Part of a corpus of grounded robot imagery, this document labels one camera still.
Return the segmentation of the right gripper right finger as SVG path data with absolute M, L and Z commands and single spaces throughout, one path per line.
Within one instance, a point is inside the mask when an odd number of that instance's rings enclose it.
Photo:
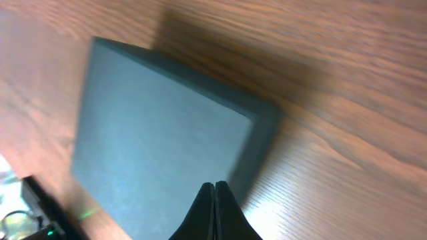
M 216 239 L 262 240 L 253 229 L 225 181 L 215 184 Z

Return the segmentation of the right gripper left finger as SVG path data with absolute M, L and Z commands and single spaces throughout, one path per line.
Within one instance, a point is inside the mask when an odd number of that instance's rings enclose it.
M 169 240 L 214 239 L 214 185 L 204 183 L 183 222 Z

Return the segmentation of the dark green hinged gift box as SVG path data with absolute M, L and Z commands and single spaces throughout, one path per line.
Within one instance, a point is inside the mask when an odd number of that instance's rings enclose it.
M 167 239 L 204 183 L 243 203 L 282 111 L 161 56 L 91 43 L 71 172 L 132 239 Z

